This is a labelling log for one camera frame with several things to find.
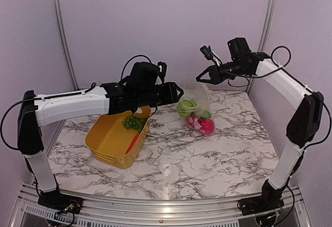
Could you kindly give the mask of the green apple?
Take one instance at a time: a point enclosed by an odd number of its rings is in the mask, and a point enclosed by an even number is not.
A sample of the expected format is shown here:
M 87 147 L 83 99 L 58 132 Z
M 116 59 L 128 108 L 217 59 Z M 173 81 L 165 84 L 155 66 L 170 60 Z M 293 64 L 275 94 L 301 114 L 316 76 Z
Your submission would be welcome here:
M 177 112 L 180 117 L 189 117 L 196 109 L 197 104 L 191 100 L 182 100 L 177 105 Z

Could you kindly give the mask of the clear zip top bag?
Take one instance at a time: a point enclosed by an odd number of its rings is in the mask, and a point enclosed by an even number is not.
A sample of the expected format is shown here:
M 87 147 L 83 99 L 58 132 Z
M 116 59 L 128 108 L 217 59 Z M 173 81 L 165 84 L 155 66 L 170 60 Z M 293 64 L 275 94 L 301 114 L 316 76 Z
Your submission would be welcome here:
M 197 76 L 198 76 L 197 73 L 190 73 L 180 80 L 179 83 L 183 85 L 184 95 L 180 98 L 179 102 L 182 100 L 194 101 L 197 104 L 197 107 L 191 115 L 195 115 L 197 118 L 199 118 L 198 114 L 202 113 L 204 110 L 208 110 L 212 113 L 211 104 L 213 102 L 213 98 L 208 90 L 207 85 L 196 81 Z M 187 117 L 185 118 L 180 117 L 182 122 L 187 126 L 185 121 L 186 118 Z M 196 132 L 197 134 L 203 135 L 199 130 L 193 130 L 193 129 L 191 130 Z

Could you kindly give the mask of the red apple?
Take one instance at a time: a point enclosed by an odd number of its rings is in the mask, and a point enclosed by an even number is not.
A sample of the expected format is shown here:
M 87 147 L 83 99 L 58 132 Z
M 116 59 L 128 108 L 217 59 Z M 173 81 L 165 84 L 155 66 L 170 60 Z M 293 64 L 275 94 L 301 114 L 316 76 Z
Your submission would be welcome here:
M 195 115 L 191 115 L 190 117 L 186 118 L 185 121 L 189 128 L 193 130 L 201 129 L 201 119 L 197 118 Z
M 204 135 L 204 136 L 209 136 L 213 133 L 214 129 L 215 129 L 215 125 L 214 122 L 211 119 L 203 119 L 200 122 L 200 132 Z

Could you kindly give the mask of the green bitter gourd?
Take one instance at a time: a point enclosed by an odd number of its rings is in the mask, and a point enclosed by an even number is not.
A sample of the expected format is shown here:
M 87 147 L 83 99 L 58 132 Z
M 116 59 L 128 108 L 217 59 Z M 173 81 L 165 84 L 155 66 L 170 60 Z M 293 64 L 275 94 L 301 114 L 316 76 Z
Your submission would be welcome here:
M 202 113 L 198 114 L 198 117 L 201 119 L 211 119 L 212 113 L 208 110 L 204 110 Z

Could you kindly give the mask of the green grape bunch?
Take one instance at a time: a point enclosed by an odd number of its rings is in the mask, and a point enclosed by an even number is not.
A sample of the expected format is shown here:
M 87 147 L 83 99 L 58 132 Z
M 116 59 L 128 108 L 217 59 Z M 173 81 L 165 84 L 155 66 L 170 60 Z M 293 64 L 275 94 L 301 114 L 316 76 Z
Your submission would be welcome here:
M 145 119 L 134 118 L 132 116 L 128 116 L 122 121 L 122 124 L 126 129 L 134 129 L 138 132 L 143 130 L 145 123 Z

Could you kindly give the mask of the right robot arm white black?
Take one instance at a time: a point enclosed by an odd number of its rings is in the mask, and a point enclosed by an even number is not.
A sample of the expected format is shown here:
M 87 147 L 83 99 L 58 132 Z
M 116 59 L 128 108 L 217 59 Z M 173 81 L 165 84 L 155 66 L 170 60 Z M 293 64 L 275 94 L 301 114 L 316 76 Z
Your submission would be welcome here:
M 318 131 L 324 107 L 324 97 L 289 74 L 284 65 L 277 64 L 272 55 L 250 50 L 244 37 L 227 43 L 231 61 L 222 63 L 210 46 L 202 46 L 201 53 L 213 62 L 196 78 L 198 82 L 217 85 L 236 77 L 264 79 L 276 89 L 295 109 L 295 114 L 286 127 L 286 144 L 280 160 L 261 189 L 261 195 L 239 201 L 242 209 L 250 206 L 268 210 L 278 204 L 291 176 L 302 163 L 305 151 L 313 146 L 312 140 Z

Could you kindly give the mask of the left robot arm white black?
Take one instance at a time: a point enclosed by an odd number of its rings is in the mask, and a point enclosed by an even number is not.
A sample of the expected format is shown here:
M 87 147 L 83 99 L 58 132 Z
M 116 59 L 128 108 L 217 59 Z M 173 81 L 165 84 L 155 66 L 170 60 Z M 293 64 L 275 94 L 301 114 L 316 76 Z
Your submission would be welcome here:
M 184 91 L 175 82 L 165 82 L 166 69 L 164 62 L 137 62 L 130 75 L 117 83 L 92 84 L 85 90 L 54 95 L 28 90 L 7 109 L 10 112 L 20 106 L 17 147 L 6 146 L 24 156 L 41 189 L 41 199 L 55 209 L 66 202 L 44 152 L 41 127 L 81 116 L 134 113 L 142 106 L 157 108 L 179 102 Z

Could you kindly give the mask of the orange carrot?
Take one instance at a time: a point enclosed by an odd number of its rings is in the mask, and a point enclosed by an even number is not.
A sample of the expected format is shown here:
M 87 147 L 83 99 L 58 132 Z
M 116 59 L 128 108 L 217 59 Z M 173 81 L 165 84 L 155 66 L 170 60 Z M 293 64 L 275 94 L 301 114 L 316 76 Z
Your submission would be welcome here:
M 140 135 L 141 135 L 140 133 L 135 135 L 135 137 L 133 138 L 131 144 L 129 145 L 129 147 L 126 151 L 126 154 L 129 154 L 132 151 L 132 149 L 134 148 L 134 146 L 135 146 L 137 140 L 139 139 Z

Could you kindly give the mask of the yellow plastic basket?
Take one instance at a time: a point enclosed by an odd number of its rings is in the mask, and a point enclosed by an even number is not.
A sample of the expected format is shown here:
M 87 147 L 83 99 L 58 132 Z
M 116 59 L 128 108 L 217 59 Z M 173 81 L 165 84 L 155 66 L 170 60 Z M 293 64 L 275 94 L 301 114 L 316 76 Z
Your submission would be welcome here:
M 121 169 L 129 168 L 138 156 L 150 128 L 151 109 L 148 106 L 140 108 L 140 112 L 131 111 L 116 115 L 100 116 L 88 132 L 85 143 L 96 159 Z M 145 119 L 146 123 L 141 132 L 126 129 L 122 121 L 128 117 Z M 129 154 L 126 151 L 136 134 L 140 133 L 134 148 Z

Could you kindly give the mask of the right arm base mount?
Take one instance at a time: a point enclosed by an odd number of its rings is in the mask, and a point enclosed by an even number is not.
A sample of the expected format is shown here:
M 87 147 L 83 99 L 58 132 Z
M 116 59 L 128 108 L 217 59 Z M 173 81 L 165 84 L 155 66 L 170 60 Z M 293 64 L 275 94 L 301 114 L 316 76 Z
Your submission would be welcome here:
M 283 206 L 284 202 L 280 198 L 266 201 L 262 196 L 243 198 L 237 203 L 237 207 L 243 216 L 281 209 Z

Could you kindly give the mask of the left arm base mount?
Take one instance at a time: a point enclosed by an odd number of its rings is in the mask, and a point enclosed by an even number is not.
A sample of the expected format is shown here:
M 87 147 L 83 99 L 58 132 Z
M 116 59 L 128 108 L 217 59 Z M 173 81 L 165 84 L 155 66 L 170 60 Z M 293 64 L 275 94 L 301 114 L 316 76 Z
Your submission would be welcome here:
M 83 199 L 81 197 L 66 194 L 62 194 L 59 198 L 53 198 L 49 200 L 46 200 L 40 196 L 38 199 L 38 204 L 60 211 L 62 213 L 65 213 L 65 208 L 72 204 L 74 206 L 68 211 L 71 211 L 74 214 L 79 214 L 82 208 Z

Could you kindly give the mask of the left aluminium frame post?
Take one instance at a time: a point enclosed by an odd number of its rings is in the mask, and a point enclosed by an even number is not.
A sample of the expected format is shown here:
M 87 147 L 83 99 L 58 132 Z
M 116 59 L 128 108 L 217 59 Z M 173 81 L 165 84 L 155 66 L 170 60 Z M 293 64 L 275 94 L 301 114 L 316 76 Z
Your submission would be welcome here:
M 56 16 L 56 21 L 57 21 L 57 26 L 58 26 L 58 32 L 60 36 L 60 43 L 62 46 L 63 54 L 64 54 L 64 59 L 65 59 L 65 64 L 70 76 L 70 81 L 73 86 L 74 90 L 78 90 L 78 81 L 76 78 L 74 66 L 72 63 L 71 59 L 71 54 L 70 54 L 70 49 L 67 43 L 67 38 L 65 34 L 65 26 L 64 26 L 64 21 L 62 17 L 62 10 L 61 10 L 61 2 L 60 0 L 53 0 L 53 5 L 54 5 L 54 12 Z

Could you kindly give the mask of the front aluminium rail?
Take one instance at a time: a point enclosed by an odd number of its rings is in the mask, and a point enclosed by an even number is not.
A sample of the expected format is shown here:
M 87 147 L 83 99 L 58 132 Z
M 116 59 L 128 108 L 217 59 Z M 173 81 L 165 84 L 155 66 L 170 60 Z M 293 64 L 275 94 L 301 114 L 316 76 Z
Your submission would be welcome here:
M 263 218 L 277 217 L 279 226 L 311 226 L 299 187 L 285 190 L 284 206 L 256 215 L 242 215 L 240 196 L 164 201 L 98 196 L 64 191 L 82 198 L 80 213 L 56 216 L 54 209 L 37 203 L 35 186 L 24 184 L 12 213 L 9 226 L 261 226 Z

